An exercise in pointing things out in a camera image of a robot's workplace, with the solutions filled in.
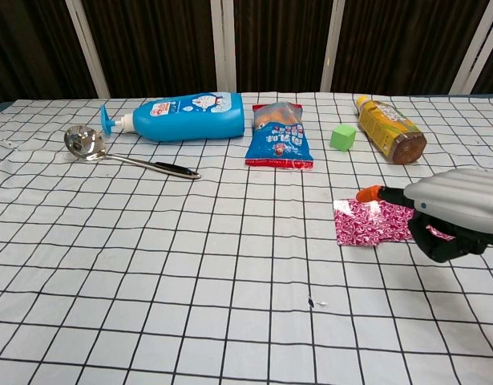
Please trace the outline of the blue pump shampoo bottle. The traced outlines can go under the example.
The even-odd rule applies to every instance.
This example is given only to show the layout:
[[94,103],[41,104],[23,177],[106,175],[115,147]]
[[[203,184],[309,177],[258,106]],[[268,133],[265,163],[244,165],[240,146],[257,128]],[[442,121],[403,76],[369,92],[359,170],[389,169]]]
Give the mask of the blue pump shampoo bottle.
[[100,108],[105,134],[113,127],[155,142],[229,139],[244,135],[241,95],[215,91],[153,100],[118,120]]

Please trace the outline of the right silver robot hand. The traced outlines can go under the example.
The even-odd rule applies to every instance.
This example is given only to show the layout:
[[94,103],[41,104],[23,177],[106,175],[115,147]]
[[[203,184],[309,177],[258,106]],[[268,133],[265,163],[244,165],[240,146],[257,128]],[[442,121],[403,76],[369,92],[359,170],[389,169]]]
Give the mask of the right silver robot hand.
[[455,168],[405,188],[375,185],[359,191],[356,200],[413,209],[410,233],[420,250],[437,263],[480,255],[493,245],[492,171]]

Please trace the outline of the green foam cube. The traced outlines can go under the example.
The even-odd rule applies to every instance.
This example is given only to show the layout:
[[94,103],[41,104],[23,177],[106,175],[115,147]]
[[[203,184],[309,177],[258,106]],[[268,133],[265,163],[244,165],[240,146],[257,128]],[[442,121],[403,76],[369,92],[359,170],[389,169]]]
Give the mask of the green foam cube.
[[356,129],[349,124],[339,124],[332,130],[330,147],[346,152],[354,144]]

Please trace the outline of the white metal frame post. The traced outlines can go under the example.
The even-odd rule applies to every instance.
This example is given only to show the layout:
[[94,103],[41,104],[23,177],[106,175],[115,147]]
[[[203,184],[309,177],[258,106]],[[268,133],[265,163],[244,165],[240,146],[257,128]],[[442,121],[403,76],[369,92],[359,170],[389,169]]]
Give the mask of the white metal frame post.
[[102,64],[99,58],[93,35],[87,16],[83,7],[82,0],[65,0],[69,15],[75,33],[79,40],[87,68],[89,70],[92,83],[95,87],[97,96],[100,99],[109,99],[111,97],[107,80],[103,72]]
[[490,0],[471,39],[449,90],[450,95],[469,95],[493,50],[493,0]]
[[333,7],[329,21],[329,32],[325,48],[325,58],[321,73],[320,92],[329,92],[333,82],[333,72],[337,58],[337,49],[340,40],[341,25],[346,0],[333,0]]
[[237,91],[233,0],[210,0],[218,91]]

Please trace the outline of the dark backdrop curtain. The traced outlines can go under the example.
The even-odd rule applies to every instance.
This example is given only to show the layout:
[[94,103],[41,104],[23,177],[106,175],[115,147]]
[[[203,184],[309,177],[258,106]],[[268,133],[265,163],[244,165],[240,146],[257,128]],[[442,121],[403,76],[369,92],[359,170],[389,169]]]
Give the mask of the dark backdrop curtain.
[[[320,91],[333,0],[233,1],[237,91]],[[346,0],[330,92],[449,94],[489,1]],[[210,0],[82,2],[111,97],[218,91]],[[65,0],[0,0],[0,103],[97,97]]]

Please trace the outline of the blue snack bag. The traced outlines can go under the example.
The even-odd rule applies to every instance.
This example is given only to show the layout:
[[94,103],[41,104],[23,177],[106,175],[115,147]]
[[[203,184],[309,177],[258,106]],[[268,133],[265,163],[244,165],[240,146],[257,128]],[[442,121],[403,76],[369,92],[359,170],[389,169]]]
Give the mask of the blue snack bag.
[[250,167],[311,169],[313,157],[302,123],[303,107],[277,102],[253,106],[253,136],[245,155]]

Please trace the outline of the checkered tablecloth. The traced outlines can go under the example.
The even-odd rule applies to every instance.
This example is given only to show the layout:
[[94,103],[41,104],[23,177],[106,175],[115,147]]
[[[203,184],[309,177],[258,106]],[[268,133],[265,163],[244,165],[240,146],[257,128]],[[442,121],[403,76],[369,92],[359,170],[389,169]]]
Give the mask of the checkered tablecloth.
[[493,170],[492,98],[391,97],[425,133],[388,164],[354,96],[245,93],[304,108],[314,166],[247,168],[251,140],[110,152],[197,170],[197,181],[81,163],[72,125],[98,99],[19,100],[0,113],[0,385],[493,385],[493,248],[437,264],[412,241],[337,244],[333,203],[457,167]]

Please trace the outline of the yellow tea bottle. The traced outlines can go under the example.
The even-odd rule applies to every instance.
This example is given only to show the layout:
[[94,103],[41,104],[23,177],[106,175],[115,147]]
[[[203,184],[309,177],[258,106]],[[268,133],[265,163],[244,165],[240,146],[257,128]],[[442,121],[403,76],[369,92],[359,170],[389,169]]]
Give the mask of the yellow tea bottle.
[[367,95],[359,96],[355,105],[361,129],[389,162],[410,164],[422,155],[424,134],[395,107]]

